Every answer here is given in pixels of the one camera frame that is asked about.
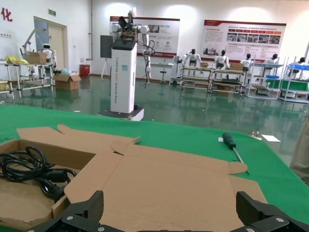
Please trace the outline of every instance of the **green table mat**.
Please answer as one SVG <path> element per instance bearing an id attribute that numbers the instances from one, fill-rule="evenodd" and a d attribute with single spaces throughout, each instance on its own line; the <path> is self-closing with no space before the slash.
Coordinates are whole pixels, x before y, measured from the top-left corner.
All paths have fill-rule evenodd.
<path id="1" fill-rule="evenodd" d="M 132 122 L 21 105 L 0 106 L 0 119 L 0 143 L 19 138 L 17 128 L 51 127 L 56 130 L 57 125 L 65 124 L 79 130 L 132 138 L 141 136 L 141 145 L 226 161 L 237 160 L 233 151 L 218 142 L 218 138 L 226 132 L 223 130 L 149 121 Z M 263 141 L 240 132 L 230 132 L 250 171 L 250 175 L 243 173 L 237 176 L 258 182 L 269 204 L 274 204 L 289 216 L 309 224 L 309 188 Z M 12 232 L 5 228 L 0 228 L 0 231 Z"/>

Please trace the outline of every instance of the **stool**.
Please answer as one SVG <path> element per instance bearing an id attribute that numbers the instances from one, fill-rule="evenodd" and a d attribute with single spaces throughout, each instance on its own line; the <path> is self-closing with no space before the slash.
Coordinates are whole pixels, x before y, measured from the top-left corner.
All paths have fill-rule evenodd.
<path id="1" fill-rule="evenodd" d="M 159 84 L 165 84 L 166 85 L 166 81 L 164 80 L 164 74 L 166 74 L 166 71 L 160 71 L 160 73 L 162 73 L 162 80 L 159 81 Z"/>

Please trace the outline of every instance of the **screwdriver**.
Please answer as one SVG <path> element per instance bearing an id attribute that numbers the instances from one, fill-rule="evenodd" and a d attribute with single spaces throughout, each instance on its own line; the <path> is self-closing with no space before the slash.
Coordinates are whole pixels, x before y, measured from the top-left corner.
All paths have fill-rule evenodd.
<path id="1" fill-rule="evenodd" d="M 223 142 L 225 143 L 225 145 L 227 145 L 227 147 L 230 150 L 235 151 L 235 154 L 237 155 L 239 161 L 244 163 L 242 158 L 240 157 L 240 155 L 238 154 L 238 152 L 236 150 L 236 143 L 234 143 L 233 137 L 229 133 L 223 133 L 222 138 L 223 138 Z"/>

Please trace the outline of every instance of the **red fire extinguisher box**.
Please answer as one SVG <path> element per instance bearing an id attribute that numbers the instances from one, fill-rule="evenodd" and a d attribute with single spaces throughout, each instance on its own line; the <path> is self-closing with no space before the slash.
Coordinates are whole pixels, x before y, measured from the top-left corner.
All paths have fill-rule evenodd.
<path id="1" fill-rule="evenodd" d="M 89 76 L 90 75 L 90 65 L 89 64 L 81 64 L 79 69 L 80 76 Z"/>

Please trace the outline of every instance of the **green epoxy floor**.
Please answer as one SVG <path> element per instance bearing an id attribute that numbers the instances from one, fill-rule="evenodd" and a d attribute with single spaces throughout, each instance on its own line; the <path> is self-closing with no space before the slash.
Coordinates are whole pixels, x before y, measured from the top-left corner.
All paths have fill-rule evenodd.
<path id="1" fill-rule="evenodd" d="M 291 161 L 306 119 L 306 104 L 258 100 L 226 93 L 206 95 L 205 91 L 194 89 L 185 89 L 181 93 L 179 86 L 160 86 L 157 83 L 147 85 L 146 89 L 141 85 L 144 82 L 136 83 L 135 102 L 145 108 L 143 120 L 274 135 L 281 143 L 266 143 L 286 164 Z M 92 76 L 83 78 L 80 89 L 75 91 L 52 92 L 50 88 L 44 88 L 24 90 L 22 97 L 16 92 L 14 100 L 0 97 L 5 104 L 97 114 L 109 108 L 109 94 L 110 81 Z"/>

